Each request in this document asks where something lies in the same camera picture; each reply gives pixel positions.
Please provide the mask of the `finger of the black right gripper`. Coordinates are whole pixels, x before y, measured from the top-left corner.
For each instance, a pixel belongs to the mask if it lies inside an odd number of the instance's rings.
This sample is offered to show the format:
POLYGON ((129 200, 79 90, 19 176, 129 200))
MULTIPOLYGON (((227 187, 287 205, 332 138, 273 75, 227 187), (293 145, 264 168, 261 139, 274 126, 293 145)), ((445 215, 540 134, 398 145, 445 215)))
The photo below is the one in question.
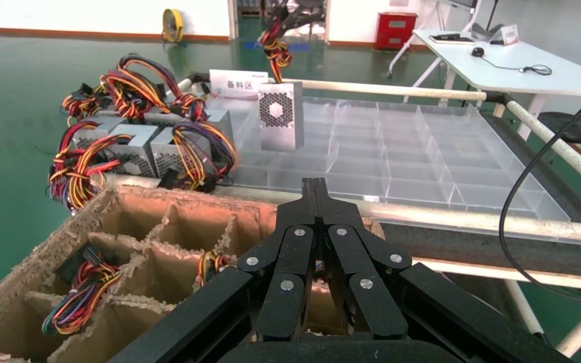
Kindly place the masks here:
POLYGON ((287 19, 289 17, 289 10, 287 2, 274 2, 271 6, 271 13, 269 18, 270 31, 286 31, 288 30, 287 19))
POLYGON ((292 13, 288 15, 288 27, 289 28, 300 28, 306 24, 314 22, 322 22, 326 20, 326 12, 324 9, 319 8, 310 14, 306 14, 304 8, 297 7, 292 13))

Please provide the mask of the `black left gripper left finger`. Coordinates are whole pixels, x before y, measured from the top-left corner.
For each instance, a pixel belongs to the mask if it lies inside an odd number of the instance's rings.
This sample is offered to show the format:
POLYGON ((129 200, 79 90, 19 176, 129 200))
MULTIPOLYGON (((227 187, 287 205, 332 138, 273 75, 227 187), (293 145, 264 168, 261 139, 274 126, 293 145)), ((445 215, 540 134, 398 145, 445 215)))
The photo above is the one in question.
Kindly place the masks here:
POLYGON ((320 237, 320 178, 277 208, 275 230, 214 276, 113 362, 255 362, 247 339, 292 343, 303 333, 320 237))

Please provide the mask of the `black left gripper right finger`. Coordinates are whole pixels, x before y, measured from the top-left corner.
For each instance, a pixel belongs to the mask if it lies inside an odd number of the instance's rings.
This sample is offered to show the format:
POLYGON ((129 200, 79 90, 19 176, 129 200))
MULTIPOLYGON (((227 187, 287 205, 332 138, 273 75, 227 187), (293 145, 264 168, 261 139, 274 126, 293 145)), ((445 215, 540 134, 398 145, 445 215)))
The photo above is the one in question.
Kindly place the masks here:
POLYGON ((391 362, 563 362, 565 357, 454 282, 368 231, 358 207, 316 181, 332 291, 352 300, 353 327, 391 362))

